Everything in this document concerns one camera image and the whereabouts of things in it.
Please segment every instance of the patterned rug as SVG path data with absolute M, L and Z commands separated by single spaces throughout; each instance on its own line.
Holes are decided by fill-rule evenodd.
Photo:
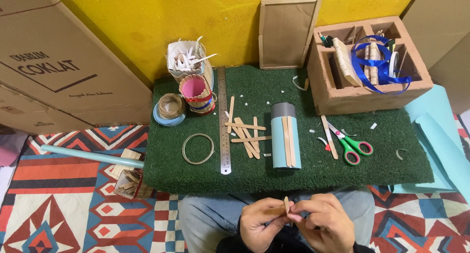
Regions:
M 117 196 L 109 175 L 113 165 L 39 148 L 51 144 L 117 156 L 125 148 L 145 152 L 148 130 L 115 126 L 29 137 L 1 207 L 0 253 L 187 252 L 178 216 L 183 196 Z M 376 202 L 370 244 L 376 252 L 470 252 L 470 206 L 459 193 L 369 188 Z

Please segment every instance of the yellow wall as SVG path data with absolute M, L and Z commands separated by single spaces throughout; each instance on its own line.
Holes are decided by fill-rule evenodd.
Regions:
M 196 40 L 213 66 L 258 61 L 261 0 L 62 0 L 134 73 L 166 72 L 172 41 Z M 317 26 L 400 15 L 411 0 L 323 0 Z

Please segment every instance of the green turf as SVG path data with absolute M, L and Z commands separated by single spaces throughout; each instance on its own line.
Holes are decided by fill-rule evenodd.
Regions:
M 199 117 L 188 112 L 186 119 L 175 127 L 159 125 L 152 118 L 144 182 L 157 190 L 187 194 L 433 181 L 429 161 L 403 109 L 328 116 L 328 121 L 336 128 L 344 128 L 351 135 L 357 134 L 353 139 L 367 141 L 374 147 L 372 156 L 361 156 L 360 165 L 349 166 L 342 159 L 342 146 L 333 136 L 340 156 L 340 159 L 334 160 L 331 152 L 324 150 L 324 144 L 315 139 L 326 136 L 322 125 L 318 126 L 321 121 L 315 114 L 311 91 L 300 91 L 292 84 L 292 77 L 296 75 L 299 76 L 298 83 L 303 84 L 306 69 L 259 70 L 253 66 L 226 69 L 228 101 L 231 95 L 235 96 L 234 117 L 250 124 L 253 116 L 257 116 L 258 125 L 267 127 L 267 131 L 259 132 L 260 136 L 271 135 L 272 104 L 290 102 L 296 106 L 301 170 L 275 171 L 272 157 L 262 155 L 271 153 L 271 141 L 267 140 L 259 142 L 260 160 L 249 159 L 242 143 L 231 143 L 232 173 L 222 175 L 218 113 Z M 155 82 L 154 103 L 163 94 L 176 93 L 177 89 L 173 78 L 158 79 Z M 370 129 L 373 123 L 377 123 L 374 130 Z M 310 129 L 314 129 L 315 133 L 310 133 Z M 202 165 L 187 163 L 181 154 L 184 140 L 195 133 L 207 134 L 215 144 L 215 153 Z M 408 150 L 400 153 L 403 160 L 396 157 L 397 149 Z M 187 157 L 192 161 L 202 160 L 209 150 L 209 140 L 204 137 L 195 137 L 186 145 Z

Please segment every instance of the person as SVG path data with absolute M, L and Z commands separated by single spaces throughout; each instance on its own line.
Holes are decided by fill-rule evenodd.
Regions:
M 262 197 L 246 193 L 186 196 L 179 206 L 179 226 L 188 251 L 374 252 L 367 245 L 375 204 L 365 186 L 327 193 L 292 192 L 288 214 L 283 200 Z

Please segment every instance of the jeans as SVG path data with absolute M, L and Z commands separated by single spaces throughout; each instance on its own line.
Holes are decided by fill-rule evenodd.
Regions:
M 215 252 L 222 238 L 234 236 L 242 208 L 265 197 L 299 202 L 308 200 L 315 193 L 330 192 L 338 198 L 354 223 L 356 243 L 369 245 L 374 225 L 375 203 L 366 186 L 343 187 L 330 191 L 299 190 L 282 195 L 269 194 L 208 194 L 186 196 L 179 206 L 179 225 L 190 253 Z M 303 236 L 297 238 L 310 246 Z

